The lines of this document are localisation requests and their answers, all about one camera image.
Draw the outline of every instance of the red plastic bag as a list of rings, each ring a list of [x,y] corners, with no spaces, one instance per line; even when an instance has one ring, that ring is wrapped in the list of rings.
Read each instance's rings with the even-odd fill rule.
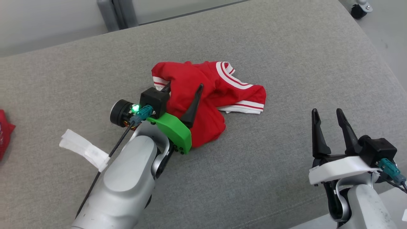
[[[14,128],[15,125],[7,122],[4,110],[0,110],[0,161],[3,159],[4,153],[10,143],[10,135]]]

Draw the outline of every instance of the robotic arm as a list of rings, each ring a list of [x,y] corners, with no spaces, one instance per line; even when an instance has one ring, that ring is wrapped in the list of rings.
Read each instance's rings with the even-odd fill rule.
[[[386,181],[398,188],[403,185],[407,192],[406,178],[400,174],[393,160],[397,149],[384,138],[371,139],[364,135],[358,140],[339,108],[337,118],[346,150],[345,154],[331,155],[322,134],[318,111],[312,110],[314,162],[309,172],[310,184],[323,184],[330,216],[338,223],[338,228],[397,228],[373,189],[373,183]]]
[[[202,90],[203,84],[180,119],[166,113],[170,84],[161,91],[155,88],[144,91],[138,105],[123,99],[116,102],[110,121],[127,129],[109,157],[128,131],[135,131],[98,184],[100,173],[96,175],[72,229],[134,228],[150,203],[155,181],[173,152],[187,154],[191,148],[189,129],[193,126]]]

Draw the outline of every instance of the red object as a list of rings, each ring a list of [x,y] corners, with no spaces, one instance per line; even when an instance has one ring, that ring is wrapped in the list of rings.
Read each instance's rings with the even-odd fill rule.
[[[151,71],[158,90],[171,81],[167,112],[178,118],[188,109],[199,85],[204,85],[191,128],[192,147],[217,139],[225,130],[225,119],[219,110],[249,114],[263,111],[266,101],[264,87],[243,83],[233,77],[235,70],[228,62],[161,62]]]
[[[15,125],[7,122],[4,110],[0,110],[0,161],[3,159],[4,153],[10,143],[10,135],[14,128]]]

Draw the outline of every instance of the red stripe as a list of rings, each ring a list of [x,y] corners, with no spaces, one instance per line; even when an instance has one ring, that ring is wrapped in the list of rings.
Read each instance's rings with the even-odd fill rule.
[[[221,64],[221,69],[222,69],[222,72],[224,73],[224,75],[225,75],[227,78],[229,78],[230,80],[232,80],[233,82],[238,83],[238,84],[240,84],[240,85],[242,85],[242,86],[249,85],[249,84],[242,84],[242,83],[237,82],[236,80],[230,78],[230,77],[226,74],[226,71],[223,69],[223,64]]]
[[[261,108],[261,107],[249,106],[249,105],[238,104],[238,103],[232,104],[231,106],[247,106],[247,107],[251,107],[251,108],[256,108],[256,109],[263,110],[263,108]]]
[[[166,86],[166,84],[162,84],[162,83],[159,83],[159,82],[155,82],[155,81],[154,81],[154,83],[155,83],[155,84],[158,84],[158,85]]]

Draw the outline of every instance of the gray table surface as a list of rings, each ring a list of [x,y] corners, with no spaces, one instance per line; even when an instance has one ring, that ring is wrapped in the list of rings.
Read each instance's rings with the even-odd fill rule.
[[[60,136],[110,151],[124,131],[110,108],[137,102],[162,61],[228,61],[268,96],[262,114],[225,115],[218,140],[172,157],[139,228],[289,228],[326,214],[308,182],[312,108],[334,153],[342,108],[358,136],[393,143],[407,172],[407,94],[341,4],[252,0],[0,59],[0,108],[17,126],[0,166],[1,228],[69,228],[97,171]]]

